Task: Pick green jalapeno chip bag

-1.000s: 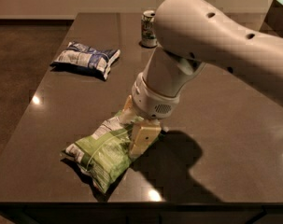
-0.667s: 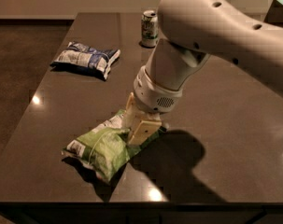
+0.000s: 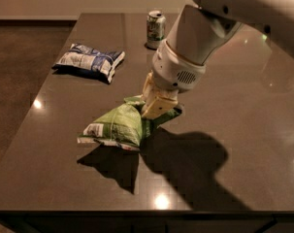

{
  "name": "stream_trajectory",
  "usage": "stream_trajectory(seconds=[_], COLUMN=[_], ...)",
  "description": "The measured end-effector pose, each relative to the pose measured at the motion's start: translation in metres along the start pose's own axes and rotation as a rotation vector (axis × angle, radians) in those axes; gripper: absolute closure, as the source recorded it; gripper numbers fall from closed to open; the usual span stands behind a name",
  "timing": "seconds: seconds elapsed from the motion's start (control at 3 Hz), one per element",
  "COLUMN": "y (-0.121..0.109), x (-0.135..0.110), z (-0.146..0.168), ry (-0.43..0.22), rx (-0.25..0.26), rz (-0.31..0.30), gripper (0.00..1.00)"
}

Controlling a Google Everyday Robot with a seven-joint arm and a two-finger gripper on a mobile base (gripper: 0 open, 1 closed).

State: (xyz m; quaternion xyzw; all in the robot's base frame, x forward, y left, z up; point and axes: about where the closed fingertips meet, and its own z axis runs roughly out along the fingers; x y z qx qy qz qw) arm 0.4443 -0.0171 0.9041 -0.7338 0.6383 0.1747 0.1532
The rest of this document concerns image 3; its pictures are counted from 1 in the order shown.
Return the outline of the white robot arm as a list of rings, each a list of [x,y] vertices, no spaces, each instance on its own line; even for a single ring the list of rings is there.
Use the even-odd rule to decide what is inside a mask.
[[[192,0],[152,59],[141,115],[155,119],[193,89],[212,54],[247,24],[294,58],[294,0]]]

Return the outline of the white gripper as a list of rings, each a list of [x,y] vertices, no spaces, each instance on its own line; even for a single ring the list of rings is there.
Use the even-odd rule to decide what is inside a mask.
[[[179,56],[164,40],[152,58],[151,70],[153,74],[147,74],[143,88],[145,104],[141,114],[143,118],[156,119],[177,105],[178,92],[184,93],[195,87],[205,74],[206,66],[193,64]],[[153,87],[153,79],[161,89]]]

